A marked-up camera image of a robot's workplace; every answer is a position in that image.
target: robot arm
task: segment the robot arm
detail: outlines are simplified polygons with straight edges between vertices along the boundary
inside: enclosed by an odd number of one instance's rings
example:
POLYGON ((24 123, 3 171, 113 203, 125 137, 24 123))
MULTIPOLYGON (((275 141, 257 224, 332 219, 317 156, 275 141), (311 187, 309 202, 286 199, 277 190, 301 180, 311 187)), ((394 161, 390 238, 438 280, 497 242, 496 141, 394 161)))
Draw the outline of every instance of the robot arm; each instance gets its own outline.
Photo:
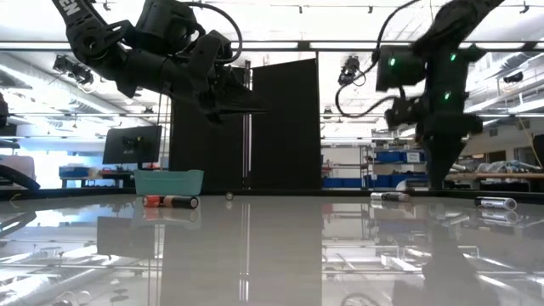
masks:
POLYGON ((214 123, 220 123, 223 114, 263 110, 232 68, 225 66, 240 56, 241 32, 220 9, 202 3, 146 0, 136 26, 128 20, 108 25, 88 0, 53 2, 66 23, 76 58, 115 81, 129 98, 140 87, 176 101, 197 102, 214 123), (192 6, 213 9, 233 24, 240 40, 234 57, 230 41, 216 31, 206 34, 192 6), (197 31, 198 38, 191 41, 197 31))

